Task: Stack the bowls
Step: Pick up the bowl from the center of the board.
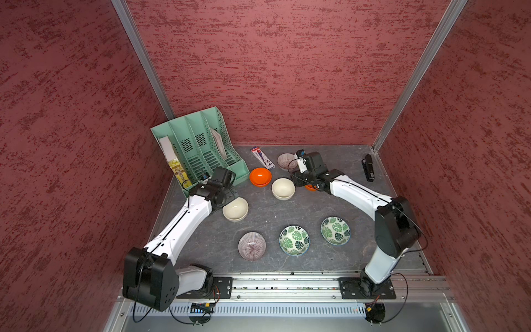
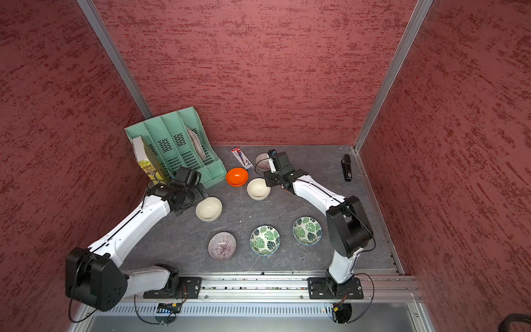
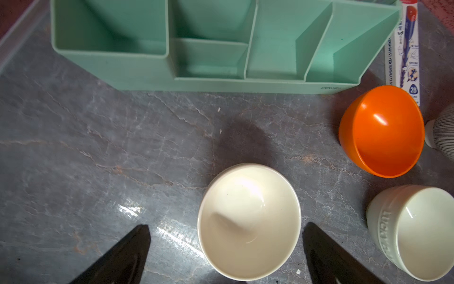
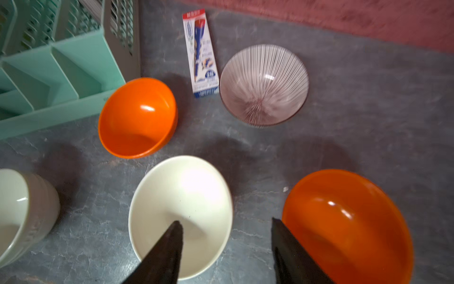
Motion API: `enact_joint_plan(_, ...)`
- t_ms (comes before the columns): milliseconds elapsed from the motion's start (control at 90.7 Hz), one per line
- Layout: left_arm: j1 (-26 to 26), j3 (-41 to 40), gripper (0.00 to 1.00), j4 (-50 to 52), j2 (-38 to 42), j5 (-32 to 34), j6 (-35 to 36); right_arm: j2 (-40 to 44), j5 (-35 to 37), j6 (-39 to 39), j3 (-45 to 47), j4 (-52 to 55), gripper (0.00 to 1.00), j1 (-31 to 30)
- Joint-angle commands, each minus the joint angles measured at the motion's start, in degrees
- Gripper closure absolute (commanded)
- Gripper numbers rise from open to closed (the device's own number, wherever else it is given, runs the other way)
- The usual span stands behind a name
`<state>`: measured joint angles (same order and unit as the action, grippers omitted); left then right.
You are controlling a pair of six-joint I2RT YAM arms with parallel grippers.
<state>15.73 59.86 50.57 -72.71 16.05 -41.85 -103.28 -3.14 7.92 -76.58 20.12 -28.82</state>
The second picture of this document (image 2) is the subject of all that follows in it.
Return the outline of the cream bowl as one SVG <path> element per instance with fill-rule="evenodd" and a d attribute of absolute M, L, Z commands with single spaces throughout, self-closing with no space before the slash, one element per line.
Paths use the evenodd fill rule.
<path fill-rule="evenodd" d="M 216 197 L 207 197 L 196 206 L 196 216 L 205 222 L 216 221 L 223 211 L 222 202 Z"/>
<path fill-rule="evenodd" d="M 262 201 L 270 194 L 271 188 L 267 186 L 264 178 L 255 178 L 247 185 L 247 193 L 251 199 Z"/>

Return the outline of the orange bowl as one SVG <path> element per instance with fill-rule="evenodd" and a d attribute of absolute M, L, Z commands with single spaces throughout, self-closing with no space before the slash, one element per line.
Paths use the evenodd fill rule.
<path fill-rule="evenodd" d="M 225 176 L 226 182 L 235 188 L 244 186 L 249 179 L 248 171 L 242 167 L 235 167 L 229 170 Z"/>

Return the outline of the green leaf bowl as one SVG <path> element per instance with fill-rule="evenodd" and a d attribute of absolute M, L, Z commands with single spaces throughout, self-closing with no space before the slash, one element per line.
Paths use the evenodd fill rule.
<path fill-rule="evenodd" d="M 322 227 L 312 217 L 300 217 L 293 224 L 295 239 L 304 246 L 313 246 L 322 238 Z"/>
<path fill-rule="evenodd" d="M 259 256 L 271 256 L 277 252 L 280 246 L 281 236 L 277 229 L 270 225 L 262 225 L 250 235 L 250 247 Z"/>

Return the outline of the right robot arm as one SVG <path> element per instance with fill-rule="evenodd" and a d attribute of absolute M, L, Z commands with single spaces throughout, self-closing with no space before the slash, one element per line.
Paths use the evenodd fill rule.
<path fill-rule="evenodd" d="M 279 185 L 323 213 L 335 251 L 328 276 L 337 285 L 347 283 L 353 276 L 358 257 L 374 240 L 372 227 L 358 197 L 336 194 L 302 170 L 287 174 L 266 171 L 264 178 L 269 187 Z"/>

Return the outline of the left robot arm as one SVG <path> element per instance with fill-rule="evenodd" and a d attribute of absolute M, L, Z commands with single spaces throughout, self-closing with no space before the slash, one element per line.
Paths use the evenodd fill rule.
<path fill-rule="evenodd" d="M 71 300 L 108 311 L 124 297 L 181 292 L 178 269 L 167 264 L 123 271 L 121 265 L 137 243 L 170 213 L 181 214 L 208 197 L 203 184 L 158 184 L 147 189 L 139 206 L 88 248 L 75 248 L 65 261 L 65 293 Z"/>

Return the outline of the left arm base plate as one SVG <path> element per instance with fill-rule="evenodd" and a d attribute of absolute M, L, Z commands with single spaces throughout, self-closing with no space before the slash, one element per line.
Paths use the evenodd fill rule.
<path fill-rule="evenodd" d="M 196 300 L 199 297 L 201 277 L 179 277 L 172 279 L 164 289 L 151 290 L 143 293 L 145 299 L 174 299 L 174 300 Z"/>

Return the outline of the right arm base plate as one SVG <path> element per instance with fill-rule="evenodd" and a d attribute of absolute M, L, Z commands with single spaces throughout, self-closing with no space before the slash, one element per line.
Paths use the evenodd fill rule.
<path fill-rule="evenodd" d="M 357 277 L 351 277 L 343 284 L 337 284 L 331 277 L 310 277 L 307 282 L 311 300 L 364 299 L 362 285 Z"/>

